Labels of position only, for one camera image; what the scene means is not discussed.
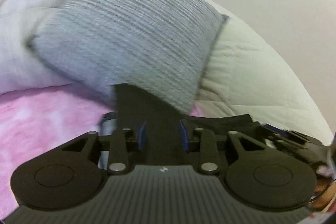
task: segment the round disc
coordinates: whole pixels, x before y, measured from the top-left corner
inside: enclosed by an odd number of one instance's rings
[[[227,170],[226,185],[253,207],[288,210],[304,206],[314,193],[316,177],[303,162],[279,153],[250,152]]]
[[[54,151],[20,165],[10,183],[20,204],[58,210],[89,200],[102,181],[97,165],[79,153]]]

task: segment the small logo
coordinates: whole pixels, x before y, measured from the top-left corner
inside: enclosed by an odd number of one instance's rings
[[[167,167],[163,167],[163,168],[159,169],[159,171],[162,172],[162,173],[166,173],[166,172],[169,171],[169,169]]]

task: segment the bed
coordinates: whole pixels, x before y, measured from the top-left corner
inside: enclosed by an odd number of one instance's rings
[[[90,130],[110,108],[41,64],[26,41],[68,0],[0,0],[0,219],[17,203],[9,179],[21,163]],[[212,50],[192,115],[250,114],[328,145],[318,107],[285,61],[231,12]]]

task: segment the gray pillow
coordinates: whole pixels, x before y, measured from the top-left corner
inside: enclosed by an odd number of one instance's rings
[[[186,113],[225,20],[204,0],[71,0],[33,48],[105,99],[131,83]]]

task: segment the pink blanket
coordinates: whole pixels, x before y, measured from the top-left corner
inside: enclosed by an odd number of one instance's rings
[[[87,131],[110,109],[76,85],[16,91],[0,96],[0,219],[17,203],[9,185],[20,164]],[[202,116],[194,108],[191,115]]]

